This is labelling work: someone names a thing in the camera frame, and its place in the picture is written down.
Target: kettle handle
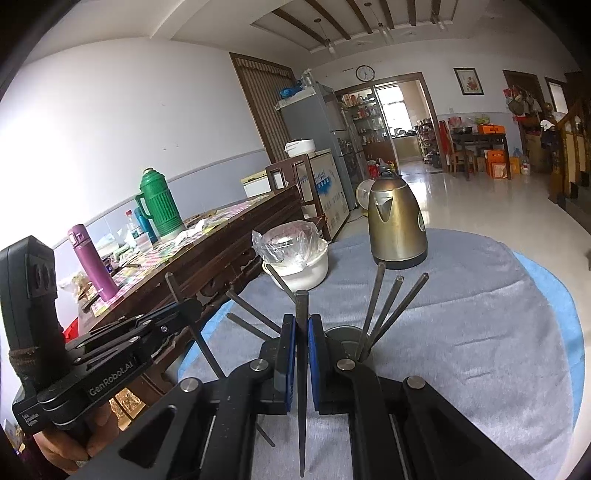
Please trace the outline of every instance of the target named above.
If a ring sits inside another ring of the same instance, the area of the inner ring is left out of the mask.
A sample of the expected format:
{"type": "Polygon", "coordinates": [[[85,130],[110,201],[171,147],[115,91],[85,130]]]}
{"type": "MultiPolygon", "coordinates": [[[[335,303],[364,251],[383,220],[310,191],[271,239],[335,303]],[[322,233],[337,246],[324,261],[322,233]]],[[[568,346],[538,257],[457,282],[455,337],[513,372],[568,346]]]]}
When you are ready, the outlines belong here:
{"type": "Polygon", "coordinates": [[[144,210],[144,205],[142,204],[142,198],[145,200],[143,193],[140,193],[139,195],[135,196],[135,201],[138,202],[139,211],[141,212],[142,215],[144,215],[144,217],[146,217],[147,220],[153,220],[154,217],[151,215],[148,215],[146,213],[146,211],[144,210]]]}

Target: orange box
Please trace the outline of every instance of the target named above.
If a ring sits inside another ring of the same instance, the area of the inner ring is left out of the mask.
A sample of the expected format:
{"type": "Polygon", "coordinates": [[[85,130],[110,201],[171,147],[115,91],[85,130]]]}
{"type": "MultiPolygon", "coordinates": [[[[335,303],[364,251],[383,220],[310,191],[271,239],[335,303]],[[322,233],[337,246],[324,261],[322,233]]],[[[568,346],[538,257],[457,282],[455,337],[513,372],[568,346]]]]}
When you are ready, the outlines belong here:
{"type": "Polygon", "coordinates": [[[507,165],[504,161],[488,161],[486,162],[486,173],[493,179],[505,179],[507,178],[507,165]]]}
{"type": "Polygon", "coordinates": [[[505,153],[503,152],[502,157],[498,157],[497,155],[491,155],[491,151],[489,151],[488,153],[488,158],[486,159],[486,173],[488,174],[489,177],[492,178],[505,178],[506,177],[506,171],[507,171],[507,167],[506,167],[506,162],[505,162],[505,153]],[[505,166],[505,177],[495,177],[494,176],[494,169],[496,168],[496,165],[504,165],[505,166]]]}
{"type": "Polygon", "coordinates": [[[494,179],[505,179],[507,178],[507,165],[503,163],[493,162],[491,163],[491,177],[494,179]]]}
{"type": "Polygon", "coordinates": [[[487,150],[486,158],[488,160],[502,160],[505,161],[505,150],[487,150]]]}
{"type": "Polygon", "coordinates": [[[519,175],[519,157],[509,157],[511,163],[511,175],[519,175]]]}
{"type": "Polygon", "coordinates": [[[480,134],[504,134],[505,127],[502,125],[478,125],[478,133],[480,134]]]}

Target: green thermos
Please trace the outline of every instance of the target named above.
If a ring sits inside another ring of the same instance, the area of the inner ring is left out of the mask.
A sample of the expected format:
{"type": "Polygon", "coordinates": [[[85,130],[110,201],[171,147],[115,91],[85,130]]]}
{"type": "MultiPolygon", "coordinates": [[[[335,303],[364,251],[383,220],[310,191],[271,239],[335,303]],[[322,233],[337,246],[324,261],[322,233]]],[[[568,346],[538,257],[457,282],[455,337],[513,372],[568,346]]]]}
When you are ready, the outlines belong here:
{"type": "Polygon", "coordinates": [[[139,189],[142,193],[135,196],[139,210],[147,219],[154,221],[161,240],[172,240],[186,230],[164,175],[151,167],[146,168],[139,189]],[[142,198],[145,200],[147,211],[144,209],[142,198]]]}

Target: framed picture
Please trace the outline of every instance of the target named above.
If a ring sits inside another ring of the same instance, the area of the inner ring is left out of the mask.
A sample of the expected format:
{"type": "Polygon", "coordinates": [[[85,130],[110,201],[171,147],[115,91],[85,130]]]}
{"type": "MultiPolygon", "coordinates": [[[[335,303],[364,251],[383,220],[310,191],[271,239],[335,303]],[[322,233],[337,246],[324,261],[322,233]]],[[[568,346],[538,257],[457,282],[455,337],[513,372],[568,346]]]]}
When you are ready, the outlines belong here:
{"type": "Polygon", "coordinates": [[[454,69],[463,95],[484,95],[476,69],[454,69]]]}

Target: window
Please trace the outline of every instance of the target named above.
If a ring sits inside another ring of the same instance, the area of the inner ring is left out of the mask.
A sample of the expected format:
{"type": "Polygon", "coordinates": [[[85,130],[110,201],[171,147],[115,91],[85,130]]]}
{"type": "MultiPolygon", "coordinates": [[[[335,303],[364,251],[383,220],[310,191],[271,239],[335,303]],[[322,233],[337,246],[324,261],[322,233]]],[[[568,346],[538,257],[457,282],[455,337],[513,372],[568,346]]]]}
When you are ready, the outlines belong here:
{"type": "Polygon", "coordinates": [[[413,130],[400,87],[394,86],[380,89],[378,90],[378,96],[384,108],[384,115],[390,127],[391,135],[394,135],[395,131],[400,128],[406,131],[413,130]]]}
{"type": "Polygon", "coordinates": [[[566,105],[566,98],[564,97],[564,90],[562,89],[562,84],[554,82],[550,79],[546,80],[548,81],[548,88],[550,89],[550,93],[552,95],[554,109],[560,113],[568,113],[569,107],[566,105]]]}

